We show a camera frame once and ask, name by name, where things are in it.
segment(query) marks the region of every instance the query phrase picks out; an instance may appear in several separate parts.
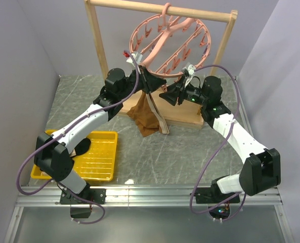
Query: white wall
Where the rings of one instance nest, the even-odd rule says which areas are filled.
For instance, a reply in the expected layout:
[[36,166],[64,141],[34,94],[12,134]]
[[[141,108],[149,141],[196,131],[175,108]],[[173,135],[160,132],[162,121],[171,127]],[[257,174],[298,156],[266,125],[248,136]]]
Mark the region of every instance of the white wall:
[[281,155],[279,186],[300,242],[300,1],[280,0],[240,73],[254,135]]
[[[138,0],[164,4],[163,0]],[[218,12],[239,11],[222,64],[237,75],[278,0],[171,0],[173,6]],[[83,0],[18,0],[59,74],[101,73]],[[98,19],[109,68],[126,67],[122,50],[132,31],[152,14],[98,8]],[[225,23],[205,22],[212,36],[212,63]]]
[[17,170],[44,130],[58,79],[18,2],[0,1],[0,242],[18,194]]

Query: yellow tray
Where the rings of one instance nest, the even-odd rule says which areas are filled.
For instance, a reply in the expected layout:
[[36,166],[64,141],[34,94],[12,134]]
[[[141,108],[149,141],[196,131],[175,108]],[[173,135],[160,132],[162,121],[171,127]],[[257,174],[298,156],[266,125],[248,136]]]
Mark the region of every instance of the yellow tray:
[[[46,130],[51,134],[56,130]],[[114,175],[117,148],[117,132],[93,131],[87,138],[91,140],[89,150],[73,158],[73,169],[86,181],[111,181]],[[30,174],[33,179],[50,179],[36,165]]]

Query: wooden frame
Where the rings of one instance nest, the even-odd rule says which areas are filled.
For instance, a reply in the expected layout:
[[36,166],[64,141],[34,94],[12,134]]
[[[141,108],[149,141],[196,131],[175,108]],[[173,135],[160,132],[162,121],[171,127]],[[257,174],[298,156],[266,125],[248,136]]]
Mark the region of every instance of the wooden frame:
[[[101,38],[100,29],[99,29],[99,23],[97,19],[95,6],[134,10],[139,12],[153,13],[153,14],[161,14],[162,10],[164,9],[164,5],[147,4],[147,3],[124,1],[124,0],[84,0],[84,4],[85,4],[85,9],[87,11],[89,24],[91,26],[91,30],[93,33],[97,56],[99,59],[99,64],[104,79],[107,77],[108,65],[107,65],[105,50]],[[211,11],[196,10],[196,9],[186,9],[186,8],[171,6],[168,8],[166,14],[226,23],[227,25],[213,64],[219,64],[221,62],[227,42],[229,40],[229,37],[231,35],[233,26],[237,18],[236,10],[232,10],[230,14],[227,14],[227,13],[211,12]],[[214,75],[215,73],[216,73],[216,68],[212,68],[210,71],[210,75]],[[203,119],[199,115],[200,114],[198,109],[199,106],[197,104],[185,101],[180,106],[171,107],[170,104],[168,104],[163,99],[159,98],[158,96],[159,93],[160,91],[156,91],[152,94],[152,96],[156,106],[160,110],[161,114],[164,116],[167,124],[198,128],[198,129],[202,127]],[[130,97],[127,101],[125,101],[124,107],[120,111],[120,114],[126,115],[126,113],[130,110],[130,108],[136,105],[140,95],[141,94],[136,93],[132,97]]]

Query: table surface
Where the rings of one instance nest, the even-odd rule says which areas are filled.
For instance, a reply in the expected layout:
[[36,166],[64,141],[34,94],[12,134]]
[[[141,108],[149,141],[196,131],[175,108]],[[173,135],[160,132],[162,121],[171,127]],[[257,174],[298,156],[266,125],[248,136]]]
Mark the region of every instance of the table surface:
[[[222,101],[231,111],[236,109],[236,96],[229,78],[221,77]],[[60,129],[84,112],[98,96],[103,79],[96,75],[62,76],[54,98],[46,129]],[[201,130],[169,126],[170,134],[159,132],[143,138],[134,121],[116,116],[100,126],[100,131],[117,131],[118,148],[114,178],[99,184],[189,184],[198,175],[223,137],[207,124]],[[218,177],[236,174],[242,162],[230,145],[218,153],[201,182],[210,183]],[[30,181],[30,185],[39,184]]]

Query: brown cloth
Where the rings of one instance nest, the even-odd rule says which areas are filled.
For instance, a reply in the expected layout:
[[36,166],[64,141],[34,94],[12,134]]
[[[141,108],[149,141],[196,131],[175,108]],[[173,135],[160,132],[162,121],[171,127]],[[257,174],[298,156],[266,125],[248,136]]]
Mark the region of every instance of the brown cloth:
[[168,126],[150,94],[142,92],[136,106],[132,107],[127,114],[135,120],[135,124],[139,127],[143,137],[147,137],[157,131],[160,131],[162,134],[169,133]]

